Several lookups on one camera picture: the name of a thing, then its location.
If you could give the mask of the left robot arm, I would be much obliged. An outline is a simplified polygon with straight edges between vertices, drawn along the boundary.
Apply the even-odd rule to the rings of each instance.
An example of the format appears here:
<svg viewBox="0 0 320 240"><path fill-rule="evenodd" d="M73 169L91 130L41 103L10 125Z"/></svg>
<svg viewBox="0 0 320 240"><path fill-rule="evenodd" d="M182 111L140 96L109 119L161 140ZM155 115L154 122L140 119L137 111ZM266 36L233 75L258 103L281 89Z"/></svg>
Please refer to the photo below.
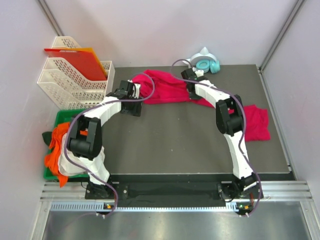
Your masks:
<svg viewBox="0 0 320 240"><path fill-rule="evenodd" d="M70 176L87 173L97 194L105 199L113 194L114 187L108 183L110 173L104 166L102 126L118 113L139 117L143 104L140 88L139 83L122 80L119 88L108 93L97 106L73 117L62 139L59 168Z"/></svg>

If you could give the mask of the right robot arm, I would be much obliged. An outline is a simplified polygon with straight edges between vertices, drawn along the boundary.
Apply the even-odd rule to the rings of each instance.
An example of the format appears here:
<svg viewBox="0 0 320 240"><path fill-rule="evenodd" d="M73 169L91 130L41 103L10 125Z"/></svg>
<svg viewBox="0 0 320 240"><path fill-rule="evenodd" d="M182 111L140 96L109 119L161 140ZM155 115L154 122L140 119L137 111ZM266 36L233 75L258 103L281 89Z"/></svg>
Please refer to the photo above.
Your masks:
<svg viewBox="0 0 320 240"><path fill-rule="evenodd" d="M220 197L225 201L245 198L257 185L257 175L249 163L244 140L247 122L240 96L218 89L192 68L182 71L181 76L186 82L190 99L204 99L215 108L216 126L229 147L235 179L229 185L220 187Z"/></svg>

